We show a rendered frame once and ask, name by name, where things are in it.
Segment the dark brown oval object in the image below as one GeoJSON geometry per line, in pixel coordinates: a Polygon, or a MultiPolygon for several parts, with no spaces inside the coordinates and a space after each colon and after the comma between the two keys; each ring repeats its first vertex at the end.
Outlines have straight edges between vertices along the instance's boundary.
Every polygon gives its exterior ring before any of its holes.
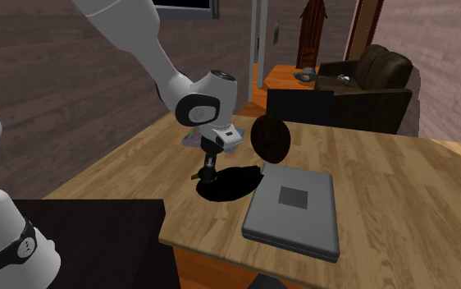
{"type": "Polygon", "coordinates": [[[290,131],[279,117],[258,117],[253,123],[250,137],[255,153],[268,163],[280,163],[290,151],[290,131]]]}

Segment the orange side table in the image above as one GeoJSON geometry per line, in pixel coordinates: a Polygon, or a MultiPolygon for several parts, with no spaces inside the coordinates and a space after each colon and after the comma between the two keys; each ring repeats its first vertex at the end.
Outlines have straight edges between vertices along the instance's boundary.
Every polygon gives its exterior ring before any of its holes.
{"type": "Polygon", "coordinates": [[[262,86],[257,87],[257,69],[258,64],[254,63],[252,100],[240,112],[241,116],[259,117],[266,112],[268,89],[313,89],[314,87],[313,82],[304,83],[296,80],[294,73],[300,69],[290,65],[275,65],[262,86]]]}

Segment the grey closed laptop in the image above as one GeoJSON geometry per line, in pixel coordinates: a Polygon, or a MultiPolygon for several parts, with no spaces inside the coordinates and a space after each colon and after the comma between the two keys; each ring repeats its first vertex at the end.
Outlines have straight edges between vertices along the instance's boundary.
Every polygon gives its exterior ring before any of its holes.
{"type": "Polygon", "coordinates": [[[241,229],[246,239],[335,263],[340,257],[332,175],[265,163],[241,229]]]}

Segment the black wall screen grey frame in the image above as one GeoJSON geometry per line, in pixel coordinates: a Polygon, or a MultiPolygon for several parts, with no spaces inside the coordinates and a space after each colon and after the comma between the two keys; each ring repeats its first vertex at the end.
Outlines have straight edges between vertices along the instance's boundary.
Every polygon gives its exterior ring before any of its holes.
{"type": "Polygon", "coordinates": [[[199,21],[220,18],[219,0],[152,0],[162,21],[199,21]]]}

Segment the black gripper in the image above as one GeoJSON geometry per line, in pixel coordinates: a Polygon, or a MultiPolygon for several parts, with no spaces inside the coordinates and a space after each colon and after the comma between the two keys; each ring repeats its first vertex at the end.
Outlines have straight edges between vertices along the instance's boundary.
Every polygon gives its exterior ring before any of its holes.
{"type": "Polygon", "coordinates": [[[223,147],[211,141],[210,139],[201,136],[200,148],[205,152],[203,174],[208,176],[211,171],[211,157],[212,157],[212,170],[216,174],[217,155],[224,151],[223,147]]]}

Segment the black robot stand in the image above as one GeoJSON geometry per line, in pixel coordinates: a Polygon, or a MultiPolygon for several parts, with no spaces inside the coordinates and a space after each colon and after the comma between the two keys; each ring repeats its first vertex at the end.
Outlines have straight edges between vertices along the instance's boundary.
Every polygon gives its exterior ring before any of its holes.
{"type": "Polygon", "coordinates": [[[16,200],[56,244],[48,289],[181,289],[173,249],[159,242],[162,200],[16,200]]]}

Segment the wooden table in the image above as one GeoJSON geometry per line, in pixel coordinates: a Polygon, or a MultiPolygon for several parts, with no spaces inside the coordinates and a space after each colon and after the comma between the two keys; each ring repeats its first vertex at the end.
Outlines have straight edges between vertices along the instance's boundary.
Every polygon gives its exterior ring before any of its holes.
{"type": "Polygon", "coordinates": [[[53,193],[161,199],[160,241],[312,289],[461,289],[461,155],[429,139],[289,124],[285,165],[333,177],[340,257],[327,263],[249,241],[249,197],[212,203],[200,150],[166,115],[53,193]]]}

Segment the tall brown wooden clock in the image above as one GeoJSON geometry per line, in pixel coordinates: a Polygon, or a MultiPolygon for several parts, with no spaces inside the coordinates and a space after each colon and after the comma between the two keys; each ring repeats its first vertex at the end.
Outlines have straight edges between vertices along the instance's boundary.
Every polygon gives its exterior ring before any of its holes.
{"type": "Polygon", "coordinates": [[[322,37],[322,27],[327,18],[324,0],[308,0],[300,19],[299,50],[296,68],[315,67],[322,37]]]}

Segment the colourful flat book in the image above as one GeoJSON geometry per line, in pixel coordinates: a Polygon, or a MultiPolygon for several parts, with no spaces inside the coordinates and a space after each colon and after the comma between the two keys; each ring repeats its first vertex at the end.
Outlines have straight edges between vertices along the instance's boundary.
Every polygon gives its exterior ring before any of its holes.
{"type": "MultiPolygon", "coordinates": [[[[243,138],[244,136],[244,129],[243,128],[236,128],[240,136],[243,138]]],[[[198,127],[192,128],[189,133],[182,139],[181,143],[184,146],[189,146],[189,147],[194,147],[194,148],[200,148],[200,142],[201,142],[201,133],[200,129],[198,127]]],[[[230,147],[227,149],[224,149],[224,153],[228,154],[233,154],[235,152],[235,149],[237,148],[238,145],[235,145],[234,147],[230,147]]]]}

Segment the grey door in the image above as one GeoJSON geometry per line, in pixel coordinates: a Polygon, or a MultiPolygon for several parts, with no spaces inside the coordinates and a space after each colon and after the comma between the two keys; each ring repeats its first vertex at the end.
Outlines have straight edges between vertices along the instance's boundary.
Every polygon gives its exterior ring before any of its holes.
{"type": "Polygon", "coordinates": [[[253,89],[260,89],[277,64],[278,44],[275,41],[280,9],[277,0],[252,0],[249,53],[249,102],[253,89]]]}

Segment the small black yellow-tipped object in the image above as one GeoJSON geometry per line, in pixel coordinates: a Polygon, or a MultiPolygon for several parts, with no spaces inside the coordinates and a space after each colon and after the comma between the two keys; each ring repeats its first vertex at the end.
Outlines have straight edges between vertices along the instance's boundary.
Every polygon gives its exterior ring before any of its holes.
{"type": "Polygon", "coordinates": [[[214,167],[202,167],[190,177],[192,180],[199,179],[204,184],[209,184],[216,180],[217,171],[214,167]]]}

